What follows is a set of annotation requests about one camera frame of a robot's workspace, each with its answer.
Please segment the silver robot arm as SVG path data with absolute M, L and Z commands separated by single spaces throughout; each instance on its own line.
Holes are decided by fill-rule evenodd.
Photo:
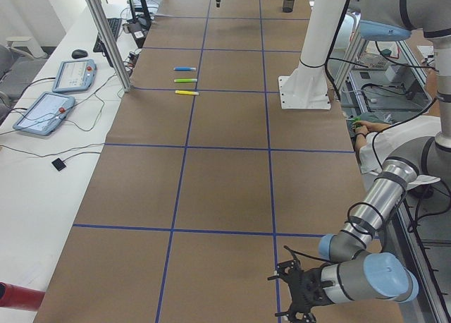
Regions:
M 410 140 L 383 162 L 366 197 L 347 212 L 344 228 L 319 244 L 322 265 L 304 271 L 299 253 L 278 264 L 275 277 L 290 289 L 292 302 L 283 316 L 290 322 L 313 322 L 311 309 L 356 300 L 412 301 L 418 282 L 389 252 L 366 246 L 401 205 L 407 188 L 422 175 L 447 182 L 450 173 L 450 0 L 362 0 L 360 34 L 369 41 L 402 41 L 422 30 L 433 44 L 438 77 L 440 132 Z

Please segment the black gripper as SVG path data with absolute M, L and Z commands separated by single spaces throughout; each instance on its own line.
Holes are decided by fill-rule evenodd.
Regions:
M 298 255 L 325 262 L 319 257 L 313 257 L 283 246 L 292 256 L 291 260 L 280 262 L 268 281 L 281 280 L 288 285 L 291 304 L 286 311 L 276 312 L 275 317 L 286 318 L 289 322 L 316 322 L 311 309 L 326 303 L 325 293 L 321 285 L 321 268 L 308 271 L 302 269 Z

